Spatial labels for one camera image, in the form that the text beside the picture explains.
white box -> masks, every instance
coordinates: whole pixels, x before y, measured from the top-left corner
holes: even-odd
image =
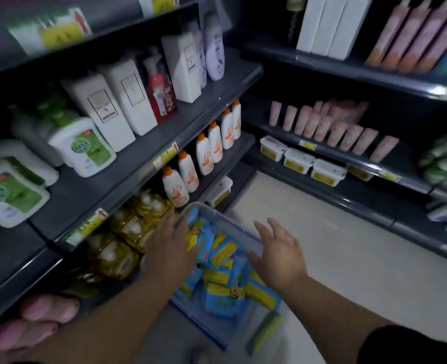
[[[343,10],[347,0],[326,0],[323,15],[321,16],[320,26],[316,32],[316,38],[313,42],[312,53],[322,56],[328,56],[331,43],[335,37],[336,29],[342,17]]]
[[[372,0],[347,0],[328,56],[345,60],[355,43]]]

orange cap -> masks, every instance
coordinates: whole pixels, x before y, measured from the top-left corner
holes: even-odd
[[[169,166],[163,166],[163,174],[169,176],[173,173],[173,170]]]

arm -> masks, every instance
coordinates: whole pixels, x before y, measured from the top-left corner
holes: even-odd
[[[394,324],[342,297],[307,275],[299,242],[275,220],[271,232],[254,222],[264,244],[249,261],[263,281],[281,295],[328,364],[356,363],[358,351],[375,329]]]

pink cosmetic tube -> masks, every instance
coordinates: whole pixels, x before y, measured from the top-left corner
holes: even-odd
[[[377,130],[366,128],[360,136],[358,142],[356,142],[355,147],[353,148],[353,153],[361,156],[367,150],[369,145],[372,144],[377,135]]]
[[[276,126],[277,121],[279,120],[279,114],[281,113],[281,102],[273,101],[270,106],[270,116],[269,116],[269,125]]]
[[[290,131],[298,109],[294,106],[287,106],[286,117],[284,119],[283,130]]]
[[[306,124],[304,136],[306,138],[312,138],[317,126],[320,124],[321,116],[313,112],[309,117],[308,123]]]
[[[331,126],[331,134],[328,138],[328,145],[330,147],[336,147],[338,142],[341,140],[343,134],[345,134],[348,129],[348,123],[342,121],[335,121]]]
[[[320,120],[320,123],[316,129],[316,133],[315,133],[316,141],[322,142],[324,140],[324,137],[326,136],[326,134],[328,134],[328,131],[329,131],[332,123],[333,123],[333,117],[330,117],[330,116],[322,117],[322,119]]]
[[[353,125],[349,127],[345,137],[343,138],[342,144],[340,144],[340,149],[344,152],[348,152],[353,144],[355,144],[362,131],[363,127],[360,125]]]
[[[380,162],[385,158],[387,154],[390,153],[390,151],[395,148],[398,143],[399,140],[397,138],[391,137],[389,135],[385,136],[385,138],[382,139],[375,151],[373,151],[372,156],[370,156],[370,160],[376,163]]]
[[[21,304],[20,314],[29,321],[51,320],[67,323],[77,315],[79,308],[80,302],[76,299],[43,293],[25,300]]]
[[[302,135],[303,131],[305,131],[306,124],[309,120],[309,116],[313,112],[312,107],[303,106],[299,111],[298,121],[296,122],[296,127],[294,128],[294,134]]]

store shelf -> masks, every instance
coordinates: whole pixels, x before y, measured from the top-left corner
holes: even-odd
[[[62,258],[27,224],[0,231],[0,314]]]
[[[186,146],[232,101],[240,97],[263,74],[262,66],[239,58],[239,52],[225,50],[227,68],[224,77],[208,82],[202,95],[192,104],[178,101],[179,113],[117,153],[117,159],[92,177],[79,177],[63,166],[60,179],[50,186],[51,199],[30,222],[57,246],[73,250],[75,245],[64,237],[87,216],[102,208],[113,213],[136,189],[156,172],[153,163],[168,146]]]

